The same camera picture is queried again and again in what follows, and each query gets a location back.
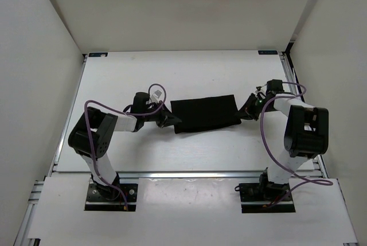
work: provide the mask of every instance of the black fabric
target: black fabric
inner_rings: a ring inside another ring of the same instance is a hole
[[[235,117],[237,105],[234,95],[203,99],[171,101],[172,113],[182,120],[174,125],[174,132],[200,132],[240,124]]]

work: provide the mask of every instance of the white wall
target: white wall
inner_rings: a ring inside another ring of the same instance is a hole
[[[49,0],[0,0],[0,245],[47,174],[82,62]]]
[[[319,0],[291,52],[306,101],[329,109],[327,170],[367,245],[367,0]]]
[[[308,0],[55,0],[84,53],[285,50]]]

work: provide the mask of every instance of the cable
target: cable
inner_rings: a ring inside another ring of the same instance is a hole
[[[261,111],[261,117],[260,117],[260,133],[261,133],[261,139],[263,140],[264,143],[264,147],[269,155],[269,157],[273,160],[274,163],[276,163],[279,167],[281,167],[283,170],[293,174],[294,176],[296,176],[299,179],[304,180],[304,182],[297,184],[296,186],[294,186],[291,190],[289,190],[285,195],[283,195],[279,200],[274,201],[274,203],[270,204],[269,206],[267,206],[267,208],[271,208],[273,206],[275,206],[276,204],[278,204],[279,202],[281,202],[283,199],[285,199],[287,196],[289,196],[291,194],[291,192],[293,190],[295,190],[296,188],[306,184],[306,183],[313,183],[313,184],[317,184],[317,185],[322,185],[322,186],[332,186],[333,183],[330,180],[325,180],[325,179],[307,179],[306,177],[300,176],[297,173],[295,173],[294,171],[286,168],[285,166],[283,166],[278,160],[276,160],[276,158],[274,157],[274,155],[271,153],[271,150],[269,148],[268,143],[266,142],[266,138],[265,138],[265,132],[264,132],[264,114],[265,111],[267,109],[267,107],[269,106],[269,104],[273,101],[275,101],[276,99],[293,99],[293,98],[297,98],[297,97],[301,97],[303,96],[307,89],[304,85],[298,84],[298,83],[292,83],[289,81],[284,81],[283,84],[293,84],[293,85],[297,85],[299,87],[301,87],[303,89],[302,93],[294,95],[294,96],[275,96],[273,98],[271,98],[269,101],[266,102],[266,104],[263,107],[263,110]]]
[[[127,200],[126,200],[126,196],[125,194],[123,193],[122,189],[113,185],[113,184],[110,184],[107,180],[105,180],[99,173],[98,171],[98,167],[97,167],[97,159],[96,159],[96,151],[95,151],[95,148],[94,148],[94,143],[93,143],[93,138],[92,138],[92,130],[91,130],[91,124],[89,123],[89,117],[88,117],[88,104],[97,104],[107,110],[110,110],[112,112],[115,112],[117,114],[122,114],[122,115],[131,115],[131,116],[150,116],[150,115],[153,115],[155,113],[157,113],[162,107],[163,105],[165,104],[165,101],[166,101],[166,98],[167,98],[167,92],[165,90],[165,88],[163,86],[161,86],[160,84],[152,84],[150,85],[149,87],[149,92],[150,92],[150,89],[153,87],[153,86],[159,86],[162,88],[164,94],[165,94],[165,97],[163,98],[163,102],[161,103],[160,106],[157,107],[157,109],[153,112],[150,112],[150,113],[142,113],[142,114],[133,114],[133,113],[125,113],[123,111],[118,111],[118,110],[115,110],[111,107],[108,107],[102,103],[99,103],[98,101],[94,101],[94,100],[88,100],[84,103],[84,116],[85,116],[85,123],[86,123],[86,126],[87,126],[87,133],[88,133],[88,139],[89,139],[89,145],[91,147],[91,158],[92,158],[92,161],[93,161],[93,168],[94,168],[94,171],[96,172],[98,178],[103,182],[105,183],[107,186],[117,190],[119,192],[119,194],[123,197],[124,199],[124,205],[125,205],[125,208],[126,210],[128,210],[128,206],[127,206]]]

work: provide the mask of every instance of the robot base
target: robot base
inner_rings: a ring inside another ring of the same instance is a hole
[[[273,201],[278,195],[278,190],[259,191],[259,183],[241,183],[235,188],[240,192],[242,213],[294,213],[296,210],[290,194],[282,202],[266,208],[265,205]]]
[[[136,211],[136,205],[129,203],[136,203],[138,184],[124,183],[120,184],[120,187],[126,193],[128,212]],[[88,186],[84,210],[126,212],[122,197],[118,197],[115,200],[108,200],[100,195],[94,183],[90,183]]]

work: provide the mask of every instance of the white panel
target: white panel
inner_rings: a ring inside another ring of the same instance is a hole
[[[285,50],[308,0],[56,0],[82,52]]]
[[[319,0],[292,49],[306,101],[330,113],[323,157],[337,177],[361,245],[367,245],[367,0]]]
[[[170,100],[234,94],[240,108],[258,85],[271,79],[285,80],[278,55],[257,51],[117,52],[87,60],[67,136],[84,111],[86,100],[95,99],[123,110],[135,93],[152,83],[167,89]],[[284,148],[287,118],[268,113],[266,133],[275,154]],[[146,123],[136,133],[115,132],[108,149],[118,171],[264,170],[270,159],[260,137],[259,122],[243,122],[222,130],[175,134]],[[311,161],[302,169],[313,169]],[[64,143],[58,171],[88,171],[85,162]]]
[[[48,172],[82,61],[49,0],[0,0],[0,245]]]
[[[242,214],[241,179],[140,179],[136,212],[85,212],[88,176],[52,177],[29,237],[40,246],[342,246],[356,237],[332,181],[295,190],[296,213]]]

